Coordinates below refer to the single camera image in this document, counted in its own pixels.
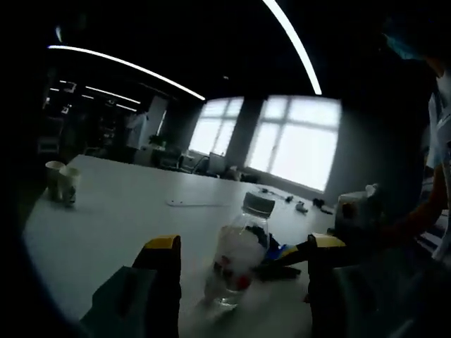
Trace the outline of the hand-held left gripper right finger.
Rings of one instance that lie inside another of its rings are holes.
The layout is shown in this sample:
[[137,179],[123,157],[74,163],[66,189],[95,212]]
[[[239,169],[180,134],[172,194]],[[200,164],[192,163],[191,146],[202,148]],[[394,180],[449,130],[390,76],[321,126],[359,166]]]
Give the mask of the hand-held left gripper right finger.
[[390,337],[402,325],[418,272],[412,245],[314,244],[308,266],[314,337]]

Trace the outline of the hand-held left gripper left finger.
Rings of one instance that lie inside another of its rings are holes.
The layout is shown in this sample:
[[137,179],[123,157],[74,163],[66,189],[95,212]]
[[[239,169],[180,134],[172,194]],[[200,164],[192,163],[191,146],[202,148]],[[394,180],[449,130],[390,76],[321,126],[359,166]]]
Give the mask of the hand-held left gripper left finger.
[[151,239],[93,293],[81,320],[87,336],[178,337],[180,274],[180,236]]

